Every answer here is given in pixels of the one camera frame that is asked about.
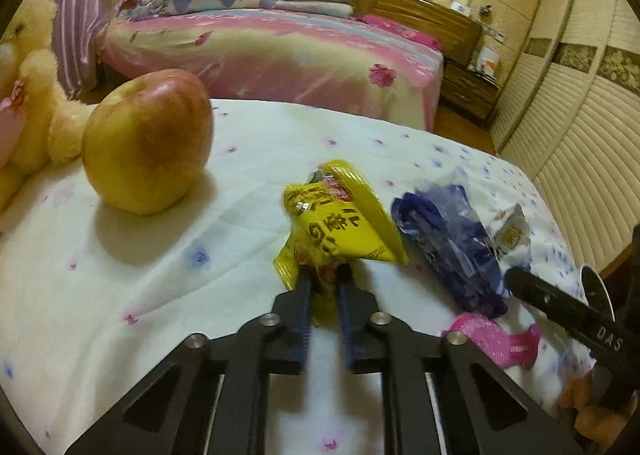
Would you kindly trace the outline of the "person's right hand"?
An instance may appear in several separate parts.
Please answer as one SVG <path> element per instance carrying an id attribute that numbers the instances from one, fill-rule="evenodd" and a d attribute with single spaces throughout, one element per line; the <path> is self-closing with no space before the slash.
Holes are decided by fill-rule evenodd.
<path id="1" fill-rule="evenodd" d="M 571 380 L 559 398 L 560 409 L 576 412 L 576 431 L 592 442 L 595 454 L 603 454 L 627 426 L 638 406 L 635 395 L 620 409 L 595 405 L 591 397 L 592 374 Z"/>

